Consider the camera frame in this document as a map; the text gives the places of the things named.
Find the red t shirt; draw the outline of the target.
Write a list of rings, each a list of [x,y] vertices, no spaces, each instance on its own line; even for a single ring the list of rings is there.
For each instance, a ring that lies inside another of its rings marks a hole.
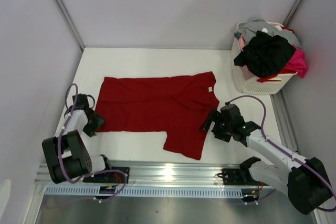
[[[163,78],[105,77],[95,111],[98,132],[166,132],[164,150],[200,160],[207,133],[201,129],[219,100],[212,72]]]

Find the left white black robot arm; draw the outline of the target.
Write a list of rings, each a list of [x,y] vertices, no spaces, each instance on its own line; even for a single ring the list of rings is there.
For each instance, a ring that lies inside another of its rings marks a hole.
[[[89,105],[93,96],[79,94],[72,99],[76,105],[66,110],[62,128],[42,142],[50,178],[55,184],[60,184],[75,183],[75,179],[95,175],[106,183],[113,177],[110,162],[103,154],[91,156],[81,138],[82,133],[88,137],[96,136],[105,120]]]

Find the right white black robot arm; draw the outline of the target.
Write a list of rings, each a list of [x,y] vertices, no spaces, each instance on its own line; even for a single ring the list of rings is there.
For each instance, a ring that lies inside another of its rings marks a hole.
[[[235,140],[269,160],[270,165],[258,157],[240,163],[238,180],[271,186],[286,195],[300,213],[323,210],[322,204],[335,197],[322,161],[307,159],[273,142],[262,126],[246,122],[235,104],[226,103],[219,111],[211,110],[201,129],[211,131],[224,142]]]

